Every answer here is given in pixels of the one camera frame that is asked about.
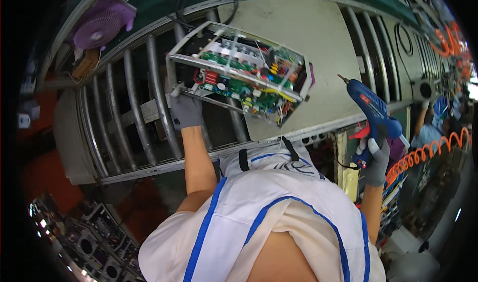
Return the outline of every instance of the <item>gray work glove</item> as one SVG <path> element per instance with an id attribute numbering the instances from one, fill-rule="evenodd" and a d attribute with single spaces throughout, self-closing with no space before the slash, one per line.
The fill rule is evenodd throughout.
<path id="1" fill-rule="evenodd" d="M 199 99 L 187 95 L 171 96 L 171 118 L 180 130 L 202 125 L 203 105 Z"/>
<path id="2" fill-rule="evenodd" d="M 374 161 L 367 165 L 365 169 L 362 169 L 363 180 L 365 183 L 371 186 L 383 186 L 385 183 L 385 172 L 387 171 L 388 161 L 390 158 L 390 147 L 387 143 L 387 139 L 383 138 L 382 144 L 379 147 L 374 138 L 362 138 L 360 144 L 357 147 L 357 154 L 362 154 L 365 149 L 365 145 L 368 145 L 368 150 L 373 155 Z"/>

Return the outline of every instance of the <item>blue glue gun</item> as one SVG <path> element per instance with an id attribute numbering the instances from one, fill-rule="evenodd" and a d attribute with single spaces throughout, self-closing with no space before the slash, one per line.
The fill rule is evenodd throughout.
<path id="1" fill-rule="evenodd" d="M 407 146 L 408 142 L 402 135 L 402 125 L 397 119 L 387 115 L 387 105 L 366 85 L 357 80 L 348 80 L 340 76 L 347 84 L 347 92 L 355 103 L 360 107 L 367 117 L 370 126 L 370 138 L 374 138 L 380 145 L 386 137 L 398 138 Z M 362 168 L 365 168 L 373 161 L 368 146 L 362 154 L 355 154 L 352 161 Z"/>

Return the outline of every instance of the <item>orange coiled hose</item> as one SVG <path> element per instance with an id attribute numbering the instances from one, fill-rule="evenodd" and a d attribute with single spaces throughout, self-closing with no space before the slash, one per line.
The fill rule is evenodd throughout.
<path id="1" fill-rule="evenodd" d="M 426 144 L 423 147 L 418 148 L 415 151 L 405 155 L 395 165 L 393 165 L 387 173 L 387 187 L 389 187 L 397 179 L 398 175 L 403 173 L 403 171 L 406 171 L 408 168 L 413 167 L 413 165 L 419 164 L 421 161 L 426 160 L 425 148 L 428 149 L 428 155 L 430 156 L 430 159 L 433 158 L 433 150 L 431 149 L 433 145 L 436 145 L 438 147 L 438 155 L 442 154 L 442 149 L 440 147 L 440 143 L 442 141 L 445 141 L 445 144 L 448 147 L 448 152 L 450 152 L 452 137 L 455 137 L 455 139 L 457 139 L 457 145 L 461 148 L 463 146 L 463 134 L 467 136 L 467 139 L 471 144 L 470 133 L 468 132 L 467 128 L 463 127 L 461 129 L 460 138 L 458 138 L 456 132 L 452 132 L 448 139 L 445 136 L 442 136 L 438 142 L 434 140 L 432 143 Z"/>

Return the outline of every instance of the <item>purple fan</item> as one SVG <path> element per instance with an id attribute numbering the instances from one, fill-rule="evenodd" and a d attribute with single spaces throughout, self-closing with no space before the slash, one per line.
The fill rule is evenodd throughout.
<path id="1" fill-rule="evenodd" d="M 135 17 L 136 9 L 122 0 L 98 0 L 76 23 L 73 42 L 84 50 L 102 47 L 115 38 L 124 25 L 126 31 L 130 31 Z"/>

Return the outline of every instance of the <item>fan grille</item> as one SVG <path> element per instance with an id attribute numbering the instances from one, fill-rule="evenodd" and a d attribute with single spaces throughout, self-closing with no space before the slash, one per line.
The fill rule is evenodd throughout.
<path id="1" fill-rule="evenodd" d="M 104 10 L 95 14 L 75 33 L 75 46 L 88 50 L 110 42 L 120 31 L 120 15 L 113 10 Z"/>

